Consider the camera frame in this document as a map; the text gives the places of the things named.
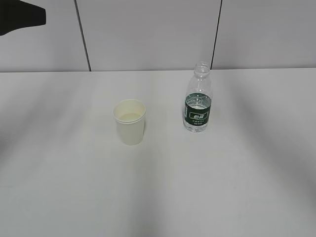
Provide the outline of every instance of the white wall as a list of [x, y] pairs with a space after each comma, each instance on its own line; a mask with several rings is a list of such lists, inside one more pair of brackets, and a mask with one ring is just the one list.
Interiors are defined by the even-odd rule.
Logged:
[[315, 0], [223, 0], [215, 69], [316, 67]]
[[210, 62], [220, 0], [78, 0], [93, 71]]
[[[87, 71], [73, 0], [24, 0], [47, 24], [0, 37], [0, 72]], [[78, 0], [93, 71], [211, 62], [220, 0]], [[214, 69], [316, 67], [316, 1], [223, 0]]]
[[0, 36], [0, 72], [87, 71], [73, 0], [24, 0], [46, 9], [44, 26]]

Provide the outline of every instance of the wall seam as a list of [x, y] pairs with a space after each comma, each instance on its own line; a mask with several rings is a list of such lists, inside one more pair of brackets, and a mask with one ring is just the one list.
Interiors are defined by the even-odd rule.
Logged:
[[79, 23], [79, 27], [80, 27], [80, 32], [81, 32], [81, 38], [82, 38], [82, 43], [83, 43], [83, 47], [84, 47], [85, 57], [87, 59], [89, 71], [91, 72], [91, 65], [90, 65], [90, 60], [89, 60], [87, 46], [86, 46], [85, 39], [84, 39], [83, 28], [82, 28], [82, 24], [81, 24], [81, 19], [80, 19], [80, 14], [79, 14], [77, 0], [74, 0], [74, 3], [75, 3], [76, 12], [77, 12], [77, 18], [78, 18], [78, 23]]
[[214, 54], [215, 54], [215, 48], [216, 48], [216, 42], [217, 42], [219, 21], [220, 21], [220, 19], [221, 19], [222, 5], [223, 5], [223, 0], [221, 0], [221, 4], [220, 4], [220, 6], [219, 6], [218, 19], [217, 19], [217, 26], [216, 26], [216, 34], [215, 34], [215, 41], [214, 41], [213, 54], [212, 54], [212, 62], [211, 62], [211, 68], [210, 68], [211, 70], [213, 69], [213, 61], [214, 61]]

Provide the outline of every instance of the green bottle label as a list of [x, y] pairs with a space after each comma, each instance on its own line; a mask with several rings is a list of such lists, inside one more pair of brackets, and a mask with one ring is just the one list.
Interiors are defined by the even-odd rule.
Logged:
[[195, 109], [188, 105], [188, 103], [185, 103], [184, 108], [184, 119], [186, 122], [188, 122], [191, 125], [194, 126], [202, 126], [207, 124], [209, 114], [211, 110], [211, 105], [205, 109]]

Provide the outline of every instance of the water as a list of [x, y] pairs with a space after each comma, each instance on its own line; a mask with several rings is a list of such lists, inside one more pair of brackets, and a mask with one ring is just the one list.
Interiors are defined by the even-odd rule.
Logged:
[[129, 121], [135, 121], [139, 118], [140, 118], [139, 114], [126, 114], [126, 115], [121, 116], [119, 119], [122, 121], [129, 122]]
[[[203, 125], [192, 125], [186, 121], [186, 118], [183, 118], [183, 124], [187, 130], [191, 132], [202, 132], [206, 129], [208, 124], [208, 117], [210, 112], [210, 107], [212, 100], [209, 96], [201, 93], [192, 93], [186, 97], [185, 100], [186, 104], [188, 105], [188, 111], [193, 111], [196, 115], [205, 115], [207, 114], [207, 118], [203, 118], [203, 120], [198, 119], [201, 121]], [[189, 117], [188, 111], [185, 111], [185, 115]]]

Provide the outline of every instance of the dark object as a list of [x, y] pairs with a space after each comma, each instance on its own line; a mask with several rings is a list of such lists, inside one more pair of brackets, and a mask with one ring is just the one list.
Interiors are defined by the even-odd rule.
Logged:
[[0, 0], [0, 36], [11, 31], [46, 24], [46, 11], [20, 0]]

